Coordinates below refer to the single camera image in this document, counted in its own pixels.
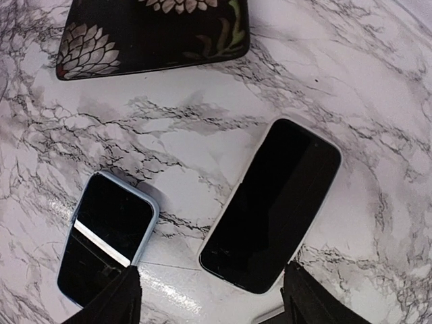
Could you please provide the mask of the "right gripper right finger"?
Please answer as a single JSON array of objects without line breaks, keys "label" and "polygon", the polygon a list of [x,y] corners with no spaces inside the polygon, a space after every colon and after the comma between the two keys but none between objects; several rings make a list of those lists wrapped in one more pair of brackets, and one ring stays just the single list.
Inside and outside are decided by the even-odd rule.
[{"label": "right gripper right finger", "polygon": [[281,295],[287,323],[362,323],[299,263],[285,266]]}]

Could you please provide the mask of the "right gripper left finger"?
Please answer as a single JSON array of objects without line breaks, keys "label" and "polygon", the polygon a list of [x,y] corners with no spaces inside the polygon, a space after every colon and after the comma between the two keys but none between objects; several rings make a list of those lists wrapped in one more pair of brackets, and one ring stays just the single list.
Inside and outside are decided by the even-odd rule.
[{"label": "right gripper left finger", "polygon": [[63,323],[139,324],[141,285],[137,266],[130,265],[87,306]]}]

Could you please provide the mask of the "black square floral plate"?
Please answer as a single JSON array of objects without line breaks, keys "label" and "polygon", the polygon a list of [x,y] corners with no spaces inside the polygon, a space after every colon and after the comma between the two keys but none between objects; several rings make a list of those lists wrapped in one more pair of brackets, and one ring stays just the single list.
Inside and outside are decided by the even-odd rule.
[{"label": "black square floral plate", "polygon": [[250,47],[247,1],[73,1],[59,80],[152,72],[239,58]]}]

